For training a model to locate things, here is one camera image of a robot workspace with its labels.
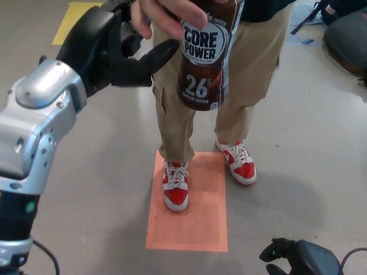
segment person's leg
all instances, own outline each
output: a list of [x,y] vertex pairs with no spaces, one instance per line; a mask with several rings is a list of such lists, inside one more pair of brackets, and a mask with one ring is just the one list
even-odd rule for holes
[[[153,46],[168,39],[158,28],[154,29]],[[188,162],[194,156],[189,143],[193,133],[195,111],[186,107],[176,92],[181,48],[155,75],[153,93],[158,126],[162,137],[159,153],[165,159],[163,198],[172,211],[186,209],[188,195]]]
[[253,184],[257,175],[244,145],[254,106],[265,97],[288,33],[294,4],[271,20],[241,23],[229,59],[228,98],[219,107],[216,145],[225,154],[232,175],[242,184]]

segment gray bag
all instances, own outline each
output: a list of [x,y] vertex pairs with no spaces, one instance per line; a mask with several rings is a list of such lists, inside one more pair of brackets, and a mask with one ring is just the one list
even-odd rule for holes
[[365,75],[367,71],[367,8],[355,11],[333,22],[326,29],[323,41],[329,55],[343,68],[355,74]]

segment person's finger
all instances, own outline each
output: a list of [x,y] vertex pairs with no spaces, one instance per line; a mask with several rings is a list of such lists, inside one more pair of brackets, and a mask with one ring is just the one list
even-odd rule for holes
[[152,31],[150,26],[147,24],[147,17],[144,12],[140,9],[139,1],[135,1],[130,9],[131,22],[134,29],[145,39],[150,39]]
[[205,27],[208,18],[206,13],[189,0],[159,0],[161,4],[177,15],[180,19],[187,21],[198,29]]
[[184,36],[184,29],[181,24],[169,16],[158,2],[155,0],[140,0],[139,4],[148,18],[169,36],[176,39],[181,39]]

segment green light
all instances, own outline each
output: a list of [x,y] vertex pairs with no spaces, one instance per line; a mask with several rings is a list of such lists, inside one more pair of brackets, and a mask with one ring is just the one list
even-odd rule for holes
[[36,208],[36,204],[34,202],[29,202],[25,207],[25,211],[27,213],[31,213],[34,210],[34,208]]

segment chocolate milk bottle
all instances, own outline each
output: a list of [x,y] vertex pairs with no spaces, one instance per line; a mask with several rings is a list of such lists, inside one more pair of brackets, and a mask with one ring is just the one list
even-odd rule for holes
[[181,20],[182,63],[177,92],[182,102],[197,111],[219,107],[228,93],[228,60],[245,0],[192,0],[208,16],[199,30]]

